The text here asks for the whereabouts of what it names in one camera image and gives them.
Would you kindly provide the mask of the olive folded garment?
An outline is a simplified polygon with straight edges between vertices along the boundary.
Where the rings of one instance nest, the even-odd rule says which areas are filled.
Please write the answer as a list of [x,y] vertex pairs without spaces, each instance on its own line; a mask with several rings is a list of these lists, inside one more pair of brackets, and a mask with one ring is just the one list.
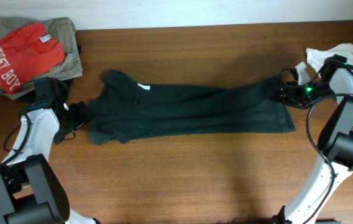
[[[34,23],[33,19],[24,17],[0,17],[0,39],[12,31]],[[59,17],[41,22],[57,41],[62,43],[65,59],[62,63],[54,66],[51,70],[34,77],[34,80],[51,77],[59,80],[70,80],[83,75],[80,54],[76,43],[76,28],[73,21],[68,17]]]

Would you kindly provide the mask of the dark green Nike t-shirt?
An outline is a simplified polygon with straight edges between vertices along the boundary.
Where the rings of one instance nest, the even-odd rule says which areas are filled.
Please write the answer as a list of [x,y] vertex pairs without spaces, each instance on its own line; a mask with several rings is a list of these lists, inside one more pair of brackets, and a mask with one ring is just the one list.
[[119,70],[104,78],[100,96],[89,104],[88,137],[102,145],[131,140],[212,133],[290,133],[286,107],[272,100],[278,79],[237,88],[138,83]]

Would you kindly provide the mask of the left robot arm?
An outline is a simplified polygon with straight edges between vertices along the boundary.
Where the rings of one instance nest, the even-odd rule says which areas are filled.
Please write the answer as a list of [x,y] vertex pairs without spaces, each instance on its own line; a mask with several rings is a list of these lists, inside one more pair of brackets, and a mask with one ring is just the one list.
[[20,112],[12,149],[0,163],[0,223],[97,224],[71,209],[48,163],[52,144],[69,140],[91,115],[84,102],[67,105],[68,87],[56,78],[34,81],[35,100]]

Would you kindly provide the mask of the red folded printed shirt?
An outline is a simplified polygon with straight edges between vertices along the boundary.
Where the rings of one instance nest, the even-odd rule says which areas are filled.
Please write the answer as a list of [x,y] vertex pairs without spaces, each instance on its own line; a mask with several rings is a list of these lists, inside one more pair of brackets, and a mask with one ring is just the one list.
[[9,95],[65,59],[62,43],[35,22],[0,40],[0,88]]

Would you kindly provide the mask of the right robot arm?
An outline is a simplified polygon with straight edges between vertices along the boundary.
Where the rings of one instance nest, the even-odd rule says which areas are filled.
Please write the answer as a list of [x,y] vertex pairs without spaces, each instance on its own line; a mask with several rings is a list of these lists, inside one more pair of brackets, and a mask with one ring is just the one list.
[[[318,215],[339,185],[353,173],[353,65],[341,55],[328,57],[315,77],[305,65],[289,69],[292,80],[280,80],[277,101],[308,110],[306,134],[318,153],[315,166],[298,195],[271,219],[272,223],[317,223]],[[337,108],[315,141],[310,119],[316,106],[332,99]]]

